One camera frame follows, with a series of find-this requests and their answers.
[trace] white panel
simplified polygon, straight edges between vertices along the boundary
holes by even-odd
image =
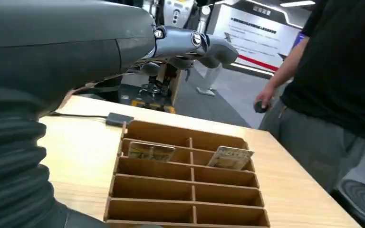
[[[276,33],[236,22],[231,18],[261,26]],[[225,32],[230,34],[232,45],[240,55],[279,67],[283,60],[278,53],[289,54],[300,30],[222,5],[213,34],[225,38]],[[236,63],[268,70],[239,58]]]

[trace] black circular object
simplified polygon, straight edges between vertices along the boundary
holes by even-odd
[[[365,227],[365,184],[355,180],[344,180],[332,196]]]
[[[266,111],[268,111],[269,106],[267,106],[266,108],[262,108],[262,101],[257,101],[254,105],[254,110],[256,113],[265,113]]]

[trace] person's hand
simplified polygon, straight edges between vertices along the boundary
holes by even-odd
[[[267,108],[270,105],[270,101],[273,97],[273,95],[275,94],[275,90],[276,88],[271,86],[271,85],[266,85],[264,90],[262,90],[257,98],[255,98],[254,101],[254,105],[258,102],[258,101],[262,101],[262,108]]]

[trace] cardboard organizer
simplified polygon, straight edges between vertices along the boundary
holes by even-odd
[[[173,146],[175,152],[169,162],[131,159],[130,142]],[[251,160],[241,171],[207,166],[220,145],[248,149],[241,138],[124,124],[104,221],[111,228],[270,227]]]

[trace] ceiling light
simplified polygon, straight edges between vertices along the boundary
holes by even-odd
[[[295,2],[286,2],[281,3],[280,6],[282,7],[294,7],[294,6],[307,6],[307,5],[314,5],[315,2],[313,1],[295,1]]]

